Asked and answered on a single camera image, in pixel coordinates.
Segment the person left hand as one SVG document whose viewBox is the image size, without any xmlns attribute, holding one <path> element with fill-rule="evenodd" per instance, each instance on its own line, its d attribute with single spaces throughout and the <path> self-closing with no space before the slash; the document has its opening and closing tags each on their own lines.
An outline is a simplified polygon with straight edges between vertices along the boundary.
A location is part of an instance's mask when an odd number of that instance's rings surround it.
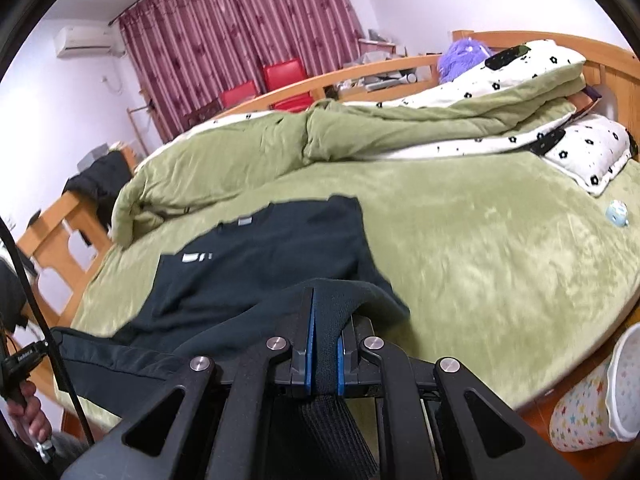
<svg viewBox="0 0 640 480">
<path fill-rule="evenodd" d="M 31 448 L 52 437 L 52 426 L 36 396 L 37 388 L 30 380 L 21 383 L 23 402 L 6 401 L 6 409 L 20 439 Z"/>
</svg>

